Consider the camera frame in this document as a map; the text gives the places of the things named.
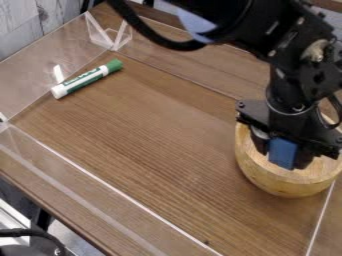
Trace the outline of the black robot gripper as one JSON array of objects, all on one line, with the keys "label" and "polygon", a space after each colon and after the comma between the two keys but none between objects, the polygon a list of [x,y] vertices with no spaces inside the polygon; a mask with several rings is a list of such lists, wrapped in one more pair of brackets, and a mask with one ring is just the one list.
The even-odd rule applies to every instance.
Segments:
[{"label": "black robot gripper", "polygon": [[342,132],[337,126],[342,119],[335,123],[328,122],[315,102],[285,108],[267,97],[264,101],[239,101],[236,111],[236,120],[247,125],[260,154],[267,154],[268,141],[279,137],[297,145],[295,169],[304,169],[315,157],[337,159],[342,151]]}]

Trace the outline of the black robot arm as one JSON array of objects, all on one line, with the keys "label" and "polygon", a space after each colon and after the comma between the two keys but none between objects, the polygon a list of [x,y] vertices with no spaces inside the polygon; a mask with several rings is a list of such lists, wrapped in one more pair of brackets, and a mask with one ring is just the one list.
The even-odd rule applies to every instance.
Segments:
[{"label": "black robot arm", "polygon": [[[236,103],[260,154],[279,167],[303,169],[342,152],[342,41],[308,0],[165,0],[193,39],[229,44],[269,65],[261,100]],[[319,110],[328,100],[337,122]]]}]

